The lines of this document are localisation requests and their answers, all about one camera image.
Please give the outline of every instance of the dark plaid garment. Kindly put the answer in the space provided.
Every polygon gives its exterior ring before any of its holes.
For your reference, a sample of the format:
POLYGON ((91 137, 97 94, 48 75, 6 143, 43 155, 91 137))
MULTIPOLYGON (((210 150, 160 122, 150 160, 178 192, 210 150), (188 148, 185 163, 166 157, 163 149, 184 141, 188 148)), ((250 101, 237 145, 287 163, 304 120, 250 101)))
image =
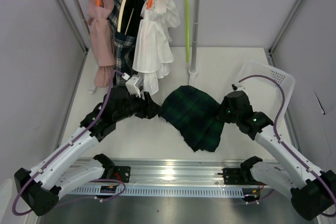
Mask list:
POLYGON ((193 151, 214 152, 224 127, 224 123, 216 120, 219 105, 207 93, 181 86, 165 99, 159 116, 180 131, 193 151))
MULTIPOLYGON (((129 31, 131 31, 132 36, 117 32, 121 3, 122 0, 114 0, 114 8, 109 16, 109 21, 114 34, 114 49, 116 58, 115 69, 132 76, 133 74, 136 74, 132 67, 134 61, 135 43, 137 41, 140 20, 142 19, 140 14, 145 0, 131 1, 134 11, 130 21, 129 31)), ((118 87, 125 86, 125 83, 126 81, 117 73, 114 84, 118 87)))

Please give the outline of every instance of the cable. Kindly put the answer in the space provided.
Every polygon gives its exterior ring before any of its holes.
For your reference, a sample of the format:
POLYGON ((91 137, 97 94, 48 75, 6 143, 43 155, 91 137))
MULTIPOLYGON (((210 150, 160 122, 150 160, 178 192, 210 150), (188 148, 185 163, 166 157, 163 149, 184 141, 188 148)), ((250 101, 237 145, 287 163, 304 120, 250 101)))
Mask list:
MULTIPOLYGON (((274 119, 274 125, 273 125, 273 129, 274 129, 274 133, 277 137, 278 140, 281 139, 279 133, 278 133, 278 130, 277 130, 277 124, 278 124, 278 119, 279 119, 279 116, 280 116, 280 113, 282 112, 284 106, 285 106, 285 92, 283 91, 282 87, 280 86, 279 83, 277 83, 275 80, 273 80, 272 78, 268 77, 268 76, 263 76, 261 74, 253 74, 251 76, 247 76, 245 78, 242 78, 239 83, 241 83, 242 81, 245 81, 249 78, 253 78, 253 77, 260 77, 260 78, 265 78, 267 80, 270 80, 271 82, 273 82, 280 90, 281 92, 281 96, 282 96, 282 101, 281 101, 281 106, 280 106, 280 109, 274 119)), ((291 148, 284 142, 284 141, 280 141, 281 144, 283 145, 283 147, 304 167, 307 169, 307 171, 309 171, 321 184, 322 186, 327 190, 330 198, 332 199, 334 205, 336 206, 336 197, 335 195, 333 194, 333 192, 330 190, 330 188, 328 187, 328 185, 323 181, 322 178, 320 178, 319 175, 317 175, 316 172, 314 172, 313 170, 309 170, 309 165, 307 165, 302 159, 300 159, 300 157, 298 155, 296 155, 292 150, 291 148)), ((333 213, 332 215, 329 215, 329 214, 324 214, 322 213, 323 216, 326 216, 326 217, 330 217, 330 218, 333 218, 333 217, 336 217, 336 211, 335 213, 333 213)))
MULTIPOLYGON (((87 127, 87 128, 85 128, 78 136, 76 136, 75 138, 74 138, 74 140, 72 141, 72 143, 75 143, 77 140, 79 140, 89 129, 91 129, 97 122, 98 122, 98 120, 100 119, 100 117, 101 117, 101 115, 102 115, 102 113, 103 113, 103 111, 104 111, 104 109, 105 109, 105 107, 106 107, 106 105, 107 105, 107 102, 108 102, 108 100, 109 100, 109 97, 110 97, 110 95, 111 95, 111 90, 112 90, 112 86, 113 86, 113 78, 114 78, 114 75, 115 75, 115 73, 119 73, 120 75, 124 75, 124 73, 122 73, 122 72, 120 72, 120 71, 118 71, 118 70, 113 70, 112 71, 112 74, 111 74, 111 78, 110 78, 110 83, 109 83, 109 89, 108 89, 108 91, 107 91, 107 95, 106 95, 106 98, 105 98, 105 100, 104 100, 104 103, 103 103, 103 105, 101 106, 101 109, 100 109, 100 111, 99 111, 99 113, 98 113, 98 115, 96 116, 96 119, 92 122, 92 123, 90 123, 90 125, 87 127)), ((13 202, 13 205, 12 205, 12 212, 13 212, 13 214, 14 215, 16 215, 16 216, 23 216, 23 215, 27 215, 27 214, 29 214, 30 212, 32 212, 33 210, 32 209, 30 209, 30 210, 28 210, 28 211, 26 211, 26 212, 17 212, 16 211, 16 205, 17 205, 17 202, 18 202, 18 200, 20 199, 20 197, 21 197, 21 195, 23 194, 23 192, 25 191, 25 189, 28 187, 28 185, 39 175, 39 174, 41 174, 42 172, 43 172, 43 170, 44 169, 46 169, 47 168, 47 166, 48 165, 50 165, 50 163, 51 162, 53 162, 63 151, 65 151, 68 147, 70 147, 71 146, 71 144, 67 144, 67 145, 65 145, 62 149, 60 149, 53 157, 51 157, 51 159, 49 159, 45 164, 44 164, 44 166, 42 166, 41 167, 41 169, 40 169, 40 171, 41 172, 36 172, 24 185, 23 185, 23 187, 21 188, 21 190, 18 192, 18 194, 16 195, 16 197, 15 197, 15 199, 14 199, 14 202, 13 202)))
POLYGON ((125 192, 125 190, 126 190, 126 184, 125 184, 123 181, 121 181, 121 180, 116 180, 116 179, 96 179, 96 180, 93 180, 93 181, 91 181, 91 182, 115 182, 115 183, 122 184, 123 188, 122 188, 121 192, 119 192, 119 193, 117 193, 117 194, 115 194, 115 195, 113 195, 113 196, 111 196, 111 197, 108 197, 108 198, 106 198, 106 199, 99 199, 99 198, 97 198, 96 196, 95 196, 95 197, 92 197, 92 196, 84 196, 84 197, 80 197, 80 198, 77 198, 77 199, 73 199, 73 200, 64 202, 64 203, 62 203, 62 204, 57 204, 57 205, 55 206, 55 208, 57 208, 57 207, 62 207, 62 206, 67 205, 67 204, 69 204, 69 203, 77 202, 77 201, 80 201, 80 200, 82 200, 82 199, 98 199, 100 202, 108 201, 108 200, 111 200, 111 199, 114 199, 114 198, 119 197, 119 196, 120 196, 121 194, 123 194, 123 193, 125 192))

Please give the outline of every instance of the laundry basket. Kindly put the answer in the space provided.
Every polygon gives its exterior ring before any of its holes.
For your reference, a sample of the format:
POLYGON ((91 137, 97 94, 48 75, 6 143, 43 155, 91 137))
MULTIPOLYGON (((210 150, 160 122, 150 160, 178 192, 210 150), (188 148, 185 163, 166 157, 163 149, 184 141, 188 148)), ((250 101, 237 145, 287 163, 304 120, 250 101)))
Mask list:
MULTIPOLYGON (((294 77, 272 66, 256 61, 248 61, 241 68, 237 76, 237 83, 241 79, 254 74, 272 78, 284 90, 285 105, 279 116, 278 121, 280 123, 286 112, 286 108, 294 89, 294 77)), ((246 79, 240 83, 240 86, 242 86, 243 91, 247 93, 253 110, 264 112, 270 119, 272 119, 272 121, 274 121, 282 102, 282 95, 279 88, 270 80, 261 77, 246 79)))

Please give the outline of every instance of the hanging clothes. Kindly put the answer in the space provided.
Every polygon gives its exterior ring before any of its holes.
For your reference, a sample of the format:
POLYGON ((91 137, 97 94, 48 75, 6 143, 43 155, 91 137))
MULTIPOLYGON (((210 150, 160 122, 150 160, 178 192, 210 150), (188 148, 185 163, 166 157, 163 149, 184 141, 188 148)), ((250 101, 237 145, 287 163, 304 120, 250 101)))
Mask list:
MULTIPOLYGON (((142 19, 140 14, 145 0, 126 1, 122 15, 121 30, 118 32, 119 12, 122 2, 123 0, 114 0, 114 8, 109 16, 114 34, 115 68, 132 76, 136 73, 133 71, 132 66, 135 42, 138 36, 140 20, 142 19)), ((119 74, 116 74, 115 85, 117 87, 125 86, 125 82, 119 74)))
POLYGON ((193 151, 214 152, 224 127, 216 118, 219 106, 207 93, 193 86, 181 86, 164 100, 159 117, 179 130, 193 151))
POLYGON ((170 73, 169 63, 174 60, 168 27, 177 27, 181 21, 173 0, 153 0, 149 9, 147 2, 142 7, 133 69, 144 79, 144 91, 153 95, 159 90, 157 79, 170 73))
POLYGON ((113 66, 116 64, 113 32, 108 21, 113 7, 113 0, 89 0, 88 25, 91 26, 93 55, 99 66, 95 77, 95 86, 99 88, 108 86, 113 66))

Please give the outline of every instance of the perforated metal strip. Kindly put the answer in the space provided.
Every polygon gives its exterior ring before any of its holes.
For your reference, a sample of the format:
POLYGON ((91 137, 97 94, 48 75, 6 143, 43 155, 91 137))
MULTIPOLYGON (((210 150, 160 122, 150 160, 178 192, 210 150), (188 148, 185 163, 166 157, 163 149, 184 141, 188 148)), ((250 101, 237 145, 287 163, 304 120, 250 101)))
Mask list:
MULTIPOLYGON (((101 193, 100 185, 84 185, 76 188, 70 194, 77 195, 113 195, 101 193)), ((124 196, 161 196, 161 197, 206 197, 206 198, 243 198, 241 188, 209 188, 209 187, 166 187, 166 186, 130 186, 122 194, 124 196)))

